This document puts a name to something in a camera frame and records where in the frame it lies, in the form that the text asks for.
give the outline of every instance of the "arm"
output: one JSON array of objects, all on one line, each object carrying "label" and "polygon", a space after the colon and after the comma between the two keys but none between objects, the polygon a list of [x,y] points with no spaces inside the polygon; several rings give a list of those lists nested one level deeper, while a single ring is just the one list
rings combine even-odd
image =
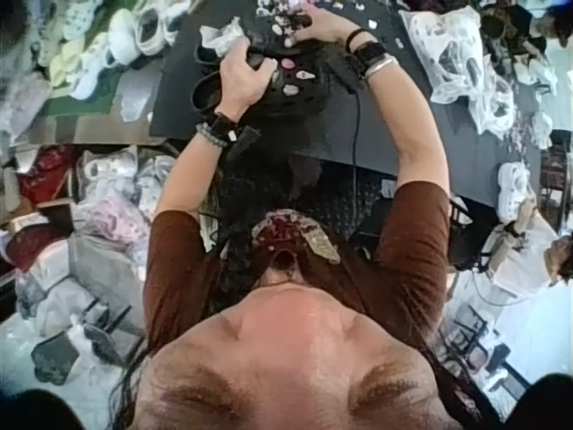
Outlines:
[{"label": "arm", "polygon": [[[222,97],[215,109],[238,123],[247,109],[259,101],[277,70],[277,61],[265,59],[258,71],[247,63],[249,42],[241,39],[221,63]],[[199,218],[199,208],[209,191],[222,150],[196,134],[174,165],[159,200],[156,216],[163,211],[182,211]]]},{"label": "arm", "polygon": [[[345,43],[358,26],[334,13],[303,6],[312,26],[295,41],[320,39]],[[375,37],[362,33],[356,50]],[[398,150],[398,190],[373,262],[384,288],[361,288],[368,314],[392,321],[397,330],[426,339],[435,330],[446,297],[449,235],[449,178],[446,155],[423,94],[397,65],[387,65],[368,82]],[[388,315],[392,301],[394,314]]]},{"label": "arm", "polygon": [[[311,17],[312,25],[297,31],[295,42],[320,39],[344,44],[350,33],[358,29],[356,24],[334,13],[309,4],[302,8]],[[373,40],[377,39],[372,34],[362,33],[354,38],[350,49],[354,52]],[[426,181],[449,194],[448,162],[438,127],[414,81],[400,66],[389,64],[371,76],[368,84],[398,150],[398,187]]]},{"label": "arm", "polygon": [[[514,229],[519,235],[526,233],[529,223],[531,222],[533,216],[535,216],[537,213],[535,205],[536,200],[534,195],[530,196],[523,203],[521,203],[521,206],[519,207],[519,214],[517,215],[517,220],[514,224]],[[509,251],[515,248],[517,245],[517,239],[515,239],[510,233],[503,231],[500,238],[493,246],[492,257],[488,262],[488,276],[493,277],[495,272],[505,261]]]},{"label": "arm", "polygon": [[[221,63],[222,99],[217,108],[238,122],[266,90],[277,64],[255,72],[246,63],[248,42],[237,43]],[[197,134],[167,178],[151,225],[143,308],[147,341],[155,353],[196,324],[218,272],[218,255],[206,255],[198,222],[221,149]]]}]

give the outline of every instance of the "wire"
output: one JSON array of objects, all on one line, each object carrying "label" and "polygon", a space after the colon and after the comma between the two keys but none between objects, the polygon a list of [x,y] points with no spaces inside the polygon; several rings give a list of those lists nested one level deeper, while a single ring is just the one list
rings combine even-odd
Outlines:
[{"label": "wire", "polygon": [[468,283],[470,281],[474,282],[474,287],[475,287],[475,291],[477,292],[477,295],[488,305],[490,306],[495,306],[495,307],[511,307],[511,306],[515,306],[515,305],[521,305],[522,303],[525,303],[526,301],[529,300],[529,298],[525,298],[523,300],[518,300],[512,303],[493,303],[490,300],[488,300],[487,298],[485,298],[482,294],[482,292],[480,291],[480,289],[477,287],[477,280],[476,280],[477,276],[475,275],[475,273],[472,272],[472,278],[468,281]]},{"label": "wire", "polygon": [[358,146],[358,137],[360,136],[360,121],[362,119],[362,103],[360,101],[360,96],[358,92],[354,93],[356,100],[356,124],[355,124],[355,135],[352,140],[352,217],[353,224],[356,224],[358,219],[358,177],[357,177],[357,165],[356,165],[356,148]]}]

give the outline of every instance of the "black cable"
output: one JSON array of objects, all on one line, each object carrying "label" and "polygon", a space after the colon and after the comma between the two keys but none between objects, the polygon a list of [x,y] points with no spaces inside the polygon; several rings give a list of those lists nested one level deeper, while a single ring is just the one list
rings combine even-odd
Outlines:
[{"label": "black cable", "polygon": [[357,92],[354,93],[354,96],[356,100],[356,124],[355,124],[355,135],[352,140],[352,195],[353,195],[352,216],[355,228],[357,228],[358,226],[356,225],[356,222],[358,218],[358,208],[357,208],[358,178],[356,172],[357,170],[356,147],[358,146],[358,137],[360,135],[360,121],[362,119],[362,103],[360,102],[360,95]]}]

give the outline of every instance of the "brown shirt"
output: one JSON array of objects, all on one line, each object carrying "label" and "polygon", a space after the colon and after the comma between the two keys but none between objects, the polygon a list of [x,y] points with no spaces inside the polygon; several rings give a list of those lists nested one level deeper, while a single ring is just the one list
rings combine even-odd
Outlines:
[{"label": "brown shirt", "polygon": [[[341,263],[311,252],[297,256],[304,279],[341,303],[369,315],[390,334],[416,346],[436,329],[446,296],[449,197],[435,184],[398,189],[372,261],[329,235]],[[201,320],[217,286],[220,249],[205,253],[197,220],[160,213],[151,227],[143,291],[151,354]]]}]

